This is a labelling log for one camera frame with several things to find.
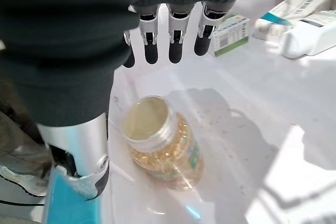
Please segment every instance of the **green and white box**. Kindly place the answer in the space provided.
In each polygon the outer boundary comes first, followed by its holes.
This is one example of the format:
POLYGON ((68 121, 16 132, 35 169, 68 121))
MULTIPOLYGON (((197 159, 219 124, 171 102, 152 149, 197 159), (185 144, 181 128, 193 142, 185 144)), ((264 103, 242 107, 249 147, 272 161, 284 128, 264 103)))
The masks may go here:
POLYGON ((214 32, 209 53, 220 56, 248 42, 249 19, 238 14, 224 17, 218 29, 214 32))

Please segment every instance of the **robotic hand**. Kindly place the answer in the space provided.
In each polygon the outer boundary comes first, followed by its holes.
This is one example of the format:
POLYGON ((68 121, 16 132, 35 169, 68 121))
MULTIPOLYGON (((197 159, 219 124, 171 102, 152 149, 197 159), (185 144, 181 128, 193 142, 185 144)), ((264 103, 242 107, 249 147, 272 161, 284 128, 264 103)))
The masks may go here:
POLYGON ((158 7, 166 3, 169 58, 178 63, 198 1, 203 11, 194 49, 201 56, 235 0, 0 0, 1 72, 26 103, 55 169, 87 199, 108 181, 105 112, 114 69, 135 63, 129 30, 139 25, 146 60, 156 63, 158 7))

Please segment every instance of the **white surface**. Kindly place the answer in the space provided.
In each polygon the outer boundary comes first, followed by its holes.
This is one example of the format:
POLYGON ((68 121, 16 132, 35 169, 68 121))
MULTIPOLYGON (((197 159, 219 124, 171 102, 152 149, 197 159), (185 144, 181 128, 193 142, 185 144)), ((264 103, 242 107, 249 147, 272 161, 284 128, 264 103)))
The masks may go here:
POLYGON ((127 147, 111 133, 111 159, 125 172, 112 185, 116 223, 334 221, 335 78, 336 48, 292 61, 254 38, 221 57, 192 55, 135 78, 139 97, 161 95, 186 115, 205 174, 192 192, 162 189, 117 157, 127 147))

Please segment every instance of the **silver robotic arm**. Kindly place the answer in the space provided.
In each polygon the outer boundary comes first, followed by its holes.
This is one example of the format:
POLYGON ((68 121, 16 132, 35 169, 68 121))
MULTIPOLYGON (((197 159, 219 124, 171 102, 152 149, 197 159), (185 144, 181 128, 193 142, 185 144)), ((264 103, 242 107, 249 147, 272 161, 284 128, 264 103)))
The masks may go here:
POLYGON ((56 171, 85 198, 98 197, 109 177, 105 113, 79 125, 37 127, 56 171))

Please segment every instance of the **white box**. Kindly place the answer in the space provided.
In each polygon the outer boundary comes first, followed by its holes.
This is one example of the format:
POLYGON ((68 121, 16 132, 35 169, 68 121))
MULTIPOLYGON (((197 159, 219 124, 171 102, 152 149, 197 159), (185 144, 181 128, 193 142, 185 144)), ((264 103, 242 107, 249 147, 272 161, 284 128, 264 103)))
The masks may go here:
POLYGON ((249 19, 235 13, 225 17, 211 40, 209 53, 218 57, 248 42, 249 19))
POLYGON ((258 39, 278 41, 293 25, 321 10, 329 10, 332 0, 284 0, 255 23, 254 36, 258 39))

